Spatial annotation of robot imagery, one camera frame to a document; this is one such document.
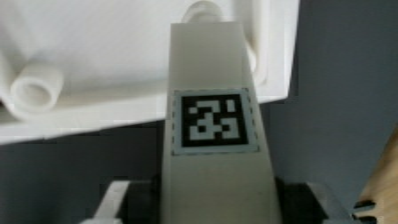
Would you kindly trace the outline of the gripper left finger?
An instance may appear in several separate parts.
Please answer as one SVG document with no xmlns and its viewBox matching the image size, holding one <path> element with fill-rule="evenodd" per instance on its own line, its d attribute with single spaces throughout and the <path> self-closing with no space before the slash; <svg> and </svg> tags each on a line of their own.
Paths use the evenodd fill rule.
<svg viewBox="0 0 398 224">
<path fill-rule="evenodd" d="M 152 182 L 112 181 L 85 224 L 149 224 L 156 213 Z"/>
</svg>

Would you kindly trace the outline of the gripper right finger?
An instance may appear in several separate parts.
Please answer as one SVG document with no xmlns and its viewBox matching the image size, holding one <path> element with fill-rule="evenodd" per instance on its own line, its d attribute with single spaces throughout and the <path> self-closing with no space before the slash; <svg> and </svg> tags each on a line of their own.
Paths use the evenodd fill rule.
<svg viewBox="0 0 398 224">
<path fill-rule="evenodd" d="M 275 184 L 282 224 L 360 224 L 323 185 L 280 178 Z"/>
</svg>

